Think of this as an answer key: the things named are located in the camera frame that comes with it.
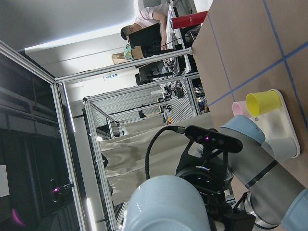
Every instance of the computer monitor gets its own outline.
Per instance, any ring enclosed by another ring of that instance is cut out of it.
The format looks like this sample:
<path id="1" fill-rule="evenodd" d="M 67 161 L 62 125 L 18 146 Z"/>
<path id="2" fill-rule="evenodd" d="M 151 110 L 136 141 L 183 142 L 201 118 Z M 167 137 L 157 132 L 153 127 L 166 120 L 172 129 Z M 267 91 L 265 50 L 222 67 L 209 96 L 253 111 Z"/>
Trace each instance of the computer monitor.
<path id="1" fill-rule="evenodd" d="M 156 23 L 128 35 L 131 48 L 141 46 L 144 57 L 167 53 L 173 50 L 161 50 L 160 25 Z"/>

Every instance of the cable connector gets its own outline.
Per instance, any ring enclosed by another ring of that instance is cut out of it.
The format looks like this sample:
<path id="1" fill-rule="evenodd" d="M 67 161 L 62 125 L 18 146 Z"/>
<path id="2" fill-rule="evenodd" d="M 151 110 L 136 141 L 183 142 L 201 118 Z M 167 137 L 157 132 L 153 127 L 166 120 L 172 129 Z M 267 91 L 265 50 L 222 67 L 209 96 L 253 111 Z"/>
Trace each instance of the cable connector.
<path id="1" fill-rule="evenodd" d="M 175 131 L 176 133 L 180 133 L 180 134 L 185 133 L 185 127 L 181 127 L 181 126 L 171 126 L 171 130 Z"/>

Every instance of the black strap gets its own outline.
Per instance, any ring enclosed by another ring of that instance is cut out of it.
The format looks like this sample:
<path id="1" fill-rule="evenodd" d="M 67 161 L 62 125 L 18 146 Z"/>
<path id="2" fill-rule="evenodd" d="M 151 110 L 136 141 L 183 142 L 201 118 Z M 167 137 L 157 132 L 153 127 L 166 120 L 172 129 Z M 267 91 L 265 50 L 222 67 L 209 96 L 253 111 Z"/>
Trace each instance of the black strap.
<path id="1" fill-rule="evenodd" d="M 275 167 L 278 164 L 277 160 L 274 160 L 273 162 L 271 162 L 267 167 L 265 167 L 259 174 L 257 174 L 251 181 L 249 181 L 245 187 L 246 188 L 250 188 L 251 186 L 253 186 L 256 182 L 258 182 L 258 180 L 260 180 L 262 177 L 265 176 L 265 174 L 267 174 L 269 171 L 271 171 L 271 169 L 273 167 Z"/>

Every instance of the man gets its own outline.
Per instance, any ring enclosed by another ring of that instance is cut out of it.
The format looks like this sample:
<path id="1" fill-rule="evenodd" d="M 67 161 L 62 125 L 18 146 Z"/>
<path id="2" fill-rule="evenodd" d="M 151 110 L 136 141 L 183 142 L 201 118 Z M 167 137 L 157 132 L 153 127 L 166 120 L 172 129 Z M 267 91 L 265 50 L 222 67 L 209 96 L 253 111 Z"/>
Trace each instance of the man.
<path id="1" fill-rule="evenodd" d="M 179 15 L 186 15 L 186 11 L 181 0 L 175 0 L 174 6 L 177 8 Z M 169 11 L 169 3 L 165 2 L 158 6 L 146 7 L 139 11 L 136 17 L 135 23 L 132 25 L 125 26 L 121 29 L 121 36 L 124 40 L 128 40 L 128 35 L 139 31 L 148 26 L 154 25 L 156 23 L 160 24 L 161 36 L 162 36 L 162 50 L 166 49 L 167 40 L 167 16 Z"/>

